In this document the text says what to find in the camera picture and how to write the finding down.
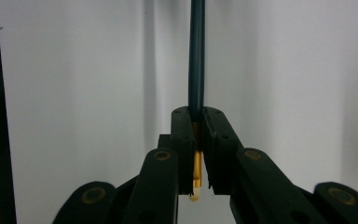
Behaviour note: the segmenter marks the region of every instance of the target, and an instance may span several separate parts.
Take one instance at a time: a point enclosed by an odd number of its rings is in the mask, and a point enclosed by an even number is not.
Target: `white background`
[[[205,104],[300,187],[358,190],[358,1],[206,6]],[[18,223],[139,173],[186,105],[189,21],[189,0],[0,0]],[[212,195],[181,197],[179,223],[234,223]]]

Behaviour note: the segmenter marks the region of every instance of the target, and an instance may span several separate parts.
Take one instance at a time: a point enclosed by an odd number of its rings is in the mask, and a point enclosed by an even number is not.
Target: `brass screw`
[[[338,188],[330,188],[327,190],[331,197],[339,201],[340,203],[344,203],[346,205],[355,205],[356,199],[353,195],[343,189]]]
[[[155,160],[158,160],[158,161],[166,161],[170,157],[171,157],[171,153],[169,153],[167,151],[158,151],[154,154]]]
[[[98,201],[102,200],[105,195],[106,191],[103,188],[94,187],[84,191],[81,196],[81,201],[87,204],[97,203]]]
[[[256,151],[246,151],[243,155],[253,161],[261,160],[261,154]]]

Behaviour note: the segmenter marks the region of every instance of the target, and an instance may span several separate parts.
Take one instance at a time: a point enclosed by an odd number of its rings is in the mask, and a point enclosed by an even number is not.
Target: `black rod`
[[[202,122],[204,101],[205,0],[191,1],[188,110],[192,122]]]

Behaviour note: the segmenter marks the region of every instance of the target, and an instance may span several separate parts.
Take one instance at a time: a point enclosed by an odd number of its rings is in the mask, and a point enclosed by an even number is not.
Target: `dark blue rod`
[[[191,1],[188,110],[191,121],[202,122],[204,98],[205,0]]]

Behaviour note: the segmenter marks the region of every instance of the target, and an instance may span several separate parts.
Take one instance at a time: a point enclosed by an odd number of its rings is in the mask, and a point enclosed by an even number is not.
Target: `white wall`
[[[0,0],[19,223],[50,223],[77,187],[139,173],[186,105],[189,10]],[[300,187],[358,190],[358,1],[209,0],[206,23],[206,105]],[[181,197],[179,222],[233,223],[228,197],[211,195]]]

